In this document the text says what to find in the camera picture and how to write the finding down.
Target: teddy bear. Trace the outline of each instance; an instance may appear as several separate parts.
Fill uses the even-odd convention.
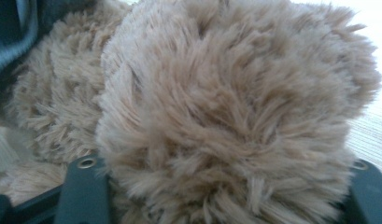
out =
[[[329,223],[356,160],[348,122],[379,88],[346,7],[287,0],[98,1],[13,70],[0,122],[29,161],[14,204],[105,161],[118,223]]]

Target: fluffy fur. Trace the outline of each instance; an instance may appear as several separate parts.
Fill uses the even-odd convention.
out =
[[[26,170],[48,178],[99,152],[122,223],[337,216],[354,160],[347,121],[380,80],[350,10],[285,0],[120,6],[68,15],[17,69],[7,117],[56,163]],[[18,178],[1,178],[12,198]]]

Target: metal rivet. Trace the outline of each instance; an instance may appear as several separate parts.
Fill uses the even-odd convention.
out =
[[[78,162],[78,168],[79,169],[88,169],[93,167],[97,163],[97,159],[95,158],[88,158],[85,160],[82,160]]]
[[[357,169],[357,170],[368,170],[369,169],[368,165],[363,161],[354,162],[353,168]]]

